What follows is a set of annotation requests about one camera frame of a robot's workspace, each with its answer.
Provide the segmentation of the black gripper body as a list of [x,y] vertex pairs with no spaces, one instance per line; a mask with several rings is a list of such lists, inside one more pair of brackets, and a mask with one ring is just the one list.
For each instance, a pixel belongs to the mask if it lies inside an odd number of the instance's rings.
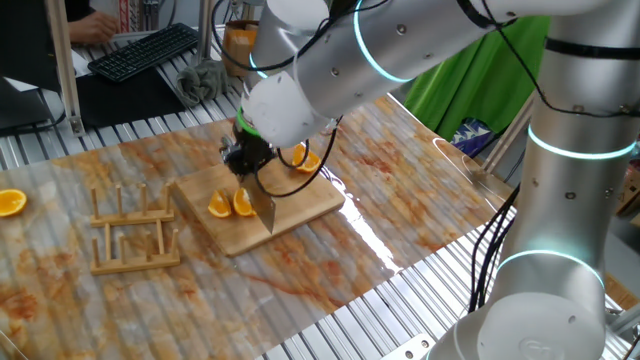
[[247,167],[250,162],[265,161],[267,164],[275,158],[270,144],[245,130],[239,122],[234,123],[232,131],[234,142],[228,136],[222,138],[222,161],[229,169],[231,163],[243,163]]

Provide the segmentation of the bare person hand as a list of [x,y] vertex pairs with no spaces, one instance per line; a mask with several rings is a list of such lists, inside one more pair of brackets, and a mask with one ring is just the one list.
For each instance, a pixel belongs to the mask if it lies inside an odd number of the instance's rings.
[[118,20],[99,11],[69,23],[69,37],[74,44],[106,43],[117,33]]

